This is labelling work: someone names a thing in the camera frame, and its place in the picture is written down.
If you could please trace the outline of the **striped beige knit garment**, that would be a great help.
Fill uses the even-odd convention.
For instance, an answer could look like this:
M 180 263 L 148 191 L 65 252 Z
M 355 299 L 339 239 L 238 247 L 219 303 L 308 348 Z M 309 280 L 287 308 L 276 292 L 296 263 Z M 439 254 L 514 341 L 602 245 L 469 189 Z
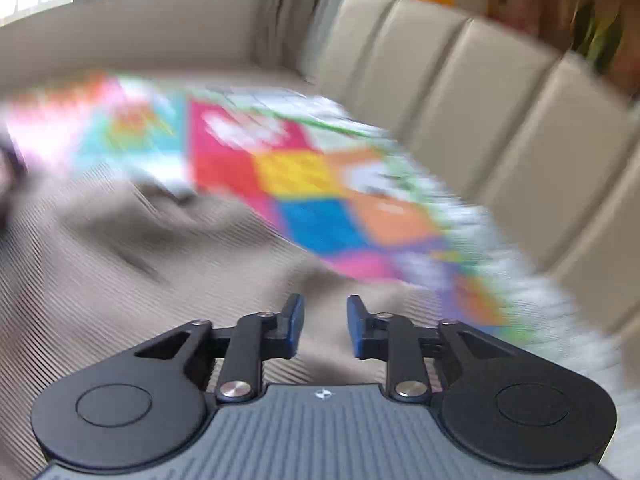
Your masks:
M 175 197 L 105 176 L 26 178 L 1 190 L 1 474 L 43 465 L 29 412 L 55 379 L 184 323 L 233 325 L 305 300 L 295 358 L 268 382 L 376 382 L 377 362 L 352 354 L 346 300 L 436 323 L 440 304 L 394 278 L 345 278 L 224 195 Z

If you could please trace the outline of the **colourful patchwork cartoon blanket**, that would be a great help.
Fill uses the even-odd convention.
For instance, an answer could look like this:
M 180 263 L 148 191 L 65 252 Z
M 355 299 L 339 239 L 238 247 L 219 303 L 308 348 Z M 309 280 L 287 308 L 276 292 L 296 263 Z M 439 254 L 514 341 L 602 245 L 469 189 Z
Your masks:
M 426 312 L 526 341 L 480 214 L 322 96 L 91 72 L 3 101 L 1 122 L 31 170 L 231 195 L 338 273 L 419 286 Z

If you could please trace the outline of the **beige padded headboard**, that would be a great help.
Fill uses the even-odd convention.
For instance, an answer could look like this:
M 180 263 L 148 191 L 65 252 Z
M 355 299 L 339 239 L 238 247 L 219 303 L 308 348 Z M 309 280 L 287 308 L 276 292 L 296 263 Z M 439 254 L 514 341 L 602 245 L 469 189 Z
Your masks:
M 569 54 L 438 4 L 329 0 L 322 96 L 485 206 L 609 333 L 639 329 L 639 114 Z

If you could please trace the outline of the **beige window curtain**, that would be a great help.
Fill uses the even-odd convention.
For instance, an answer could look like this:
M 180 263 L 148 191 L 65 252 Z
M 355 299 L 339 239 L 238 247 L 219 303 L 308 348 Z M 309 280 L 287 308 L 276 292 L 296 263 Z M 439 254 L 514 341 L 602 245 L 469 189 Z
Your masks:
M 254 58 L 309 80 L 326 46 L 342 0 L 262 0 Z

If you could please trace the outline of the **pink plush toy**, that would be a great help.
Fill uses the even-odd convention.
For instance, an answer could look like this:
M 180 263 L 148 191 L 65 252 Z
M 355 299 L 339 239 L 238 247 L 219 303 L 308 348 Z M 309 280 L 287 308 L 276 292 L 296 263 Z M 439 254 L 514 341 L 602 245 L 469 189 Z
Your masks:
M 489 16 L 504 26 L 537 38 L 540 34 L 542 0 L 489 0 Z

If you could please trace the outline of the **green leafy potted plant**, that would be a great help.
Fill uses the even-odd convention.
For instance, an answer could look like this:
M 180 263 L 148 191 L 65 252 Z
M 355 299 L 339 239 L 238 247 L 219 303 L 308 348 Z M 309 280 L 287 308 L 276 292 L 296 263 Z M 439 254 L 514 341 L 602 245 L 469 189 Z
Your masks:
M 598 18 L 594 0 L 579 0 L 570 22 L 570 50 L 580 55 L 593 72 L 605 75 L 620 48 L 625 31 L 620 6 L 606 18 Z

